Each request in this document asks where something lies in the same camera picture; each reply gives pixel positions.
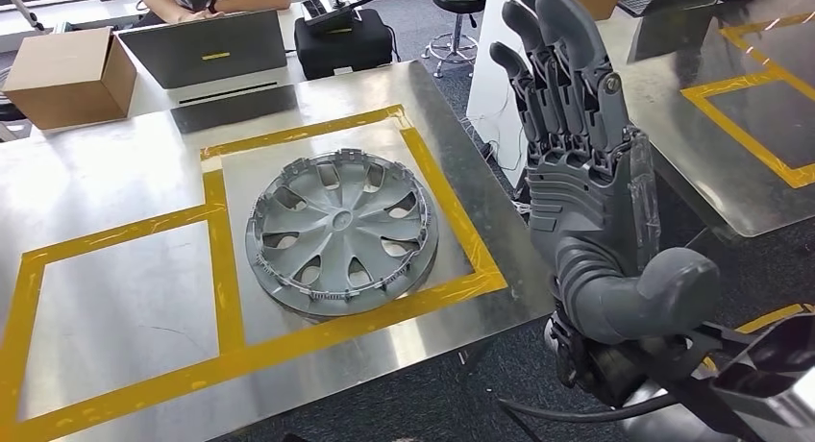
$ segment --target black case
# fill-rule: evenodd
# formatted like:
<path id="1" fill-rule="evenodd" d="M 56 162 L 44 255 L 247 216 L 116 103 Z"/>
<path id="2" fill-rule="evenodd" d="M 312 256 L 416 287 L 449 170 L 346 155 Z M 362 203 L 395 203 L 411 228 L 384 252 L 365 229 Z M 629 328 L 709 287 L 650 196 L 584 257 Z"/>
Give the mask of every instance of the black case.
<path id="1" fill-rule="evenodd" d="M 393 42 L 379 14 L 360 10 L 349 32 L 313 34 L 303 18 L 294 23 L 294 43 L 309 80 L 333 75 L 335 69 L 371 69 L 392 61 Z"/>

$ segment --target yellow label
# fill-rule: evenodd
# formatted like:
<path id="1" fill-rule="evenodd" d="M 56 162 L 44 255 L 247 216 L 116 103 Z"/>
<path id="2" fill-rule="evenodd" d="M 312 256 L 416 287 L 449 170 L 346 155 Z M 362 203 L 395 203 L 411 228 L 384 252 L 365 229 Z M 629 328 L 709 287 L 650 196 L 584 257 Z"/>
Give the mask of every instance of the yellow label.
<path id="1" fill-rule="evenodd" d="M 203 61 L 217 60 L 218 58 L 226 58 L 229 55 L 230 55 L 230 52 L 228 52 L 228 51 L 226 51 L 224 53 L 214 53 L 214 54 L 211 54 L 211 55 L 202 56 L 201 60 L 203 60 Z"/>

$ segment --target desk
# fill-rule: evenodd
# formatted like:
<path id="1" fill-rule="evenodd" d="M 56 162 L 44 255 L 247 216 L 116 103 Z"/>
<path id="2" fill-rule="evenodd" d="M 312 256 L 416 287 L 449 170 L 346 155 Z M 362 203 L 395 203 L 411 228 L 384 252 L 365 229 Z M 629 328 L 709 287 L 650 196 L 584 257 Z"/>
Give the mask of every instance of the desk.
<path id="1" fill-rule="evenodd" d="M 481 41 L 519 50 L 505 1 L 487 0 Z M 753 0 L 598 23 L 657 171 L 708 226 L 753 237 L 815 216 L 813 12 L 815 0 Z M 505 94 L 506 73 L 481 53 L 467 115 L 511 168 L 525 141 Z"/>
<path id="2" fill-rule="evenodd" d="M 284 162 L 341 147 L 416 173 L 439 251 L 417 292 L 315 322 L 263 292 L 243 236 Z M 0 163 L 2 440 L 207 440 L 554 309 L 416 61 L 4 143 Z"/>

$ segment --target person's hand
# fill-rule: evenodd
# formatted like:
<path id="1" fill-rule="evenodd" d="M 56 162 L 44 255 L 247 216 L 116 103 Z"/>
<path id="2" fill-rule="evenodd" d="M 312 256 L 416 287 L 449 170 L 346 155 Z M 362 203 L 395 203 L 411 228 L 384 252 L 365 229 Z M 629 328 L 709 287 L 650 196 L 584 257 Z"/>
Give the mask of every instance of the person's hand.
<path id="1" fill-rule="evenodd" d="M 190 22 L 190 21 L 197 21 L 199 19 L 209 19 L 211 17 L 221 17 L 224 13 L 217 12 L 215 14 L 209 12 L 208 10 L 202 10 L 199 12 L 185 12 L 184 14 L 179 17 L 178 22 Z"/>

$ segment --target wristband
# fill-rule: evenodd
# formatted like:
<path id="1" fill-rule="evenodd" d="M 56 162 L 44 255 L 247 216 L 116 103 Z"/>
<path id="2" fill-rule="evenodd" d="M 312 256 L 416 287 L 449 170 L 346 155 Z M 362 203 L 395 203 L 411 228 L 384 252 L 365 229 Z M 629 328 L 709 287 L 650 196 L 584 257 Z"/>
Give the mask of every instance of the wristband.
<path id="1" fill-rule="evenodd" d="M 215 14 L 215 13 L 218 12 L 218 11 L 215 10 L 215 2 L 217 2 L 217 1 L 218 0 L 209 0 L 209 2 L 207 2 L 207 10 L 209 10 L 212 14 Z"/>

